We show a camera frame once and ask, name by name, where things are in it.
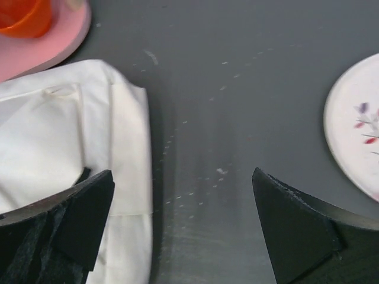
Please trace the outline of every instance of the pink tray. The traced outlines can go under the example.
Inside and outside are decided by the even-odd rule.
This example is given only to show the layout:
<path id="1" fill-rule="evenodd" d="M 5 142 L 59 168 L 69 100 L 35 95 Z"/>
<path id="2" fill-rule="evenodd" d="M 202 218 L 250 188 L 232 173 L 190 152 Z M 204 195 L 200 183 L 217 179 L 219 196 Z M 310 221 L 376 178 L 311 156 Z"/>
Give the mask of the pink tray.
<path id="1" fill-rule="evenodd" d="M 52 0 L 54 20 L 40 38 L 0 35 L 0 82 L 48 69 L 72 54 L 83 42 L 91 23 L 87 2 L 72 11 L 64 0 Z"/>

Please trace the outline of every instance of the orange bowl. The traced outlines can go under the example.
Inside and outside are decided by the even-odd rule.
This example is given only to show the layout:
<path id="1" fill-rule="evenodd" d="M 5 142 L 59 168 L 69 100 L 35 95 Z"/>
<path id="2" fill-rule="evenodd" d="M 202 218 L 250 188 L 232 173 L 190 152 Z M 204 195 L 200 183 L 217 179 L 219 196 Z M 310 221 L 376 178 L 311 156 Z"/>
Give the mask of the orange bowl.
<path id="1" fill-rule="evenodd" d="M 0 34 L 40 37 L 52 24 L 51 0 L 0 0 Z"/>

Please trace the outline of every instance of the red petal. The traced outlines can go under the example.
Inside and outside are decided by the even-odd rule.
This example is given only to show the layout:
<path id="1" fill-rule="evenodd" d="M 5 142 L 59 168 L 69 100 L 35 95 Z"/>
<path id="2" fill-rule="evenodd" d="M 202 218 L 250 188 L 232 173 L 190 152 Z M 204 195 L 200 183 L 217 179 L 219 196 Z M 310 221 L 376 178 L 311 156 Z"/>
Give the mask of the red petal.
<path id="1" fill-rule="evenodd" d="M 375 141 L 377 141 L 377 140 L 378 140 L 378 138 L 373 137 L 373 138 L 367 139 L 367 140 L 365 141 L 365 144 L 372 144 L 373 142 L 375 142 Z"/>
<path id="2" fill-rule="evenodd" d="M 354 128 L 361 128 L 363 125 L 365 125 L 364 122 L 359 122 L 359 123 L 354 125 Z"/>

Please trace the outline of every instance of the leaf decoration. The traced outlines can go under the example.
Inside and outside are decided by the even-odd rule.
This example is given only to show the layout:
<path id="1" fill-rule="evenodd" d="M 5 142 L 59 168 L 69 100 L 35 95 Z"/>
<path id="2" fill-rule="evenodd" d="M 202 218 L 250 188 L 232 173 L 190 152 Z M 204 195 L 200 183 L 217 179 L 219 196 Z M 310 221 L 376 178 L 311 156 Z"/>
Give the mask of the leaf decoration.
<path id="1" fill-rule="evenodd" d="M 359 112 L 364 114 L 365 112 L 367 112 L 367 110 L 368 110 L 368 103 L 367 102 L 361 103 L 361 105 L 359 106 Z"/>
<path id="2" fill-rule="evenodd" d="M 354 125 L 354 128 L 361 128 L 363 125 L 365 125 L 364 122 L 359 122 L 359 123 Z"/>
<path id="3" fill-rule="evenodd" d="M 373 137 L 373 138 L 367 139 L 367 140 L 365 141 L 365 144 L 372 144 L 373 142 L 375 142 L 375 141 L 377 141 L 377 140 L 378 140 L 378 138 Z"/>

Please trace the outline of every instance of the tabletop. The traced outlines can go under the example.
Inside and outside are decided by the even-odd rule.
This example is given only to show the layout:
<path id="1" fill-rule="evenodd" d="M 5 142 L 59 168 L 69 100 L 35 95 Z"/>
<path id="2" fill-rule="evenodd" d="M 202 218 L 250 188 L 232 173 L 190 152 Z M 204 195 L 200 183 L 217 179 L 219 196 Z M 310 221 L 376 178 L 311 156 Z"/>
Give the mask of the tabletop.
<path id="1" fill-rule="evenodd" d="M 332 158 L 323 108 L 338 77 L 378 52 L 377 1 L 92 0 L 67 62 L 103 59 L 147 89 L 152 284 L 273 284 L 252 192 L 260 167 L 379 217 Z"/>

